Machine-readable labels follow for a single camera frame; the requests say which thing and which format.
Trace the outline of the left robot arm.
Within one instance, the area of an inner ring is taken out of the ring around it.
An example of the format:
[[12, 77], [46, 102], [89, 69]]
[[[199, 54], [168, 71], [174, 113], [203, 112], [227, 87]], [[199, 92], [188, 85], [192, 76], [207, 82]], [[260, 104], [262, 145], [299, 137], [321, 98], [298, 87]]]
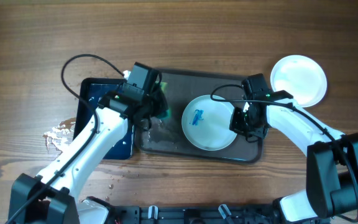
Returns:
[[108, 223], [103, 200], [78, 201], [86, 181], [128, 130], [167, 110], [160, 71], [135, 63], [129, 77], [103, 95], [81, 133], [35, 177], [21, 174], [11, 189], [8, 223]]

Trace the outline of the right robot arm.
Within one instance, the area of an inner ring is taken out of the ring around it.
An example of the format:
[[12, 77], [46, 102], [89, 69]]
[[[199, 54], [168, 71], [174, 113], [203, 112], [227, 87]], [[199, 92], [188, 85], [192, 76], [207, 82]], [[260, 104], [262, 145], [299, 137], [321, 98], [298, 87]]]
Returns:
[[358, 222], [358, 133], [344, 134], [305, 111], [288, 92], [274, 92], [262, 74], [239, 85], [247, 109], [235, 108], [229, 129], [249, 142], [275, 128], [306, 156], [306, 189], [279, 199], [285, 222], [345, 218], [355, 210]]

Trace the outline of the white plate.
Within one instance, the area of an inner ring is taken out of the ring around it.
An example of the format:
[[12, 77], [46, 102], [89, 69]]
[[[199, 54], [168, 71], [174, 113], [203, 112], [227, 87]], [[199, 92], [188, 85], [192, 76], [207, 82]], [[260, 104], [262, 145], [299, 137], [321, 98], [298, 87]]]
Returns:
[[205, 151], [218, 151], [228, 147], [237, 137], [229, 129], [234, 106], [221, 96], [209, 95], [188, 103], [181, 117], [181, 126], [187, 140]]
[[289, 55], [280, 59], [273, 66], [270, 84], [273, 91], [287, 91], [304, 108], [318, 104], [328, 88], [324, 70], [304, 55]]

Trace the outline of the green yellow sponge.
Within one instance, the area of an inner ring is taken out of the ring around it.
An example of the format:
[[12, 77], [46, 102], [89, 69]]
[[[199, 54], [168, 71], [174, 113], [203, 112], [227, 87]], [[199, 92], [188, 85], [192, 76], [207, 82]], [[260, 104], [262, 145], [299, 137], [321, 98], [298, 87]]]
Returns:
[[168, 89], [168, 83], [162, 82], [160, 84], [160, 99], [161, 102], [161, 113], [157, 116], [158, 119], [166, 119], [170, 117], [170, 108], [168, 105], [166, 92]]

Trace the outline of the white plate bottom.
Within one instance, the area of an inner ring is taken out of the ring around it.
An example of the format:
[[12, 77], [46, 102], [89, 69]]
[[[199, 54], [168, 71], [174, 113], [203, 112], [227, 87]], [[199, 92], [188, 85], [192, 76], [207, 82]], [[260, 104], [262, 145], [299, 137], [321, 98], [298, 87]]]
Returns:
[[181, 126], [187, 140], [205, 151], [218, 151], [228, 147], [237, 137], [229, 129], [234, 106], [221, 96], [209, 95], [188, 103], [181, 117]]

